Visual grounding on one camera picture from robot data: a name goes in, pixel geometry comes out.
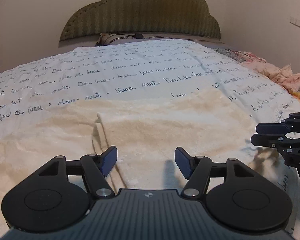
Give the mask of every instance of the green upholstered headboard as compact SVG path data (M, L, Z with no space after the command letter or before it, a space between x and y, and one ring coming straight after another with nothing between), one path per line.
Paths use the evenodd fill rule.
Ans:
M205 0L101 0L78 10L60 41L118 32L173 32L221 38Z

